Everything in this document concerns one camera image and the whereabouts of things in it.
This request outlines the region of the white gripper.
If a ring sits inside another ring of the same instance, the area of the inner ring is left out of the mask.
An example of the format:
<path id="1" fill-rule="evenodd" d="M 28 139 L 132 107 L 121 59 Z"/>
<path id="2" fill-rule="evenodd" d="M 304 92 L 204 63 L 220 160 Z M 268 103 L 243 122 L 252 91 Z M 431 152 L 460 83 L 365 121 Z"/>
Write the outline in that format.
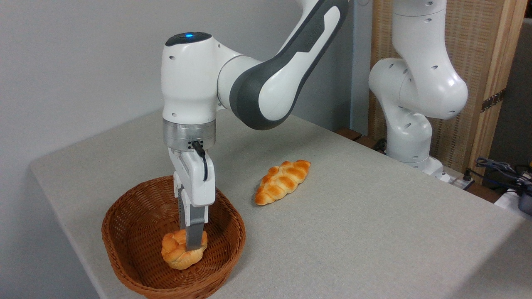
<path id="1" fill-rule="evenodd" d="M 215 201 L 215 171 L 209 155 L 200 157 L 195 151 L 168 149 L 176 172 L 173 174 L 174 195 L 179 206 L 179 227 L 185 229 L 186 250 L 201 248 L 204 224 L 209 207 Z"/>

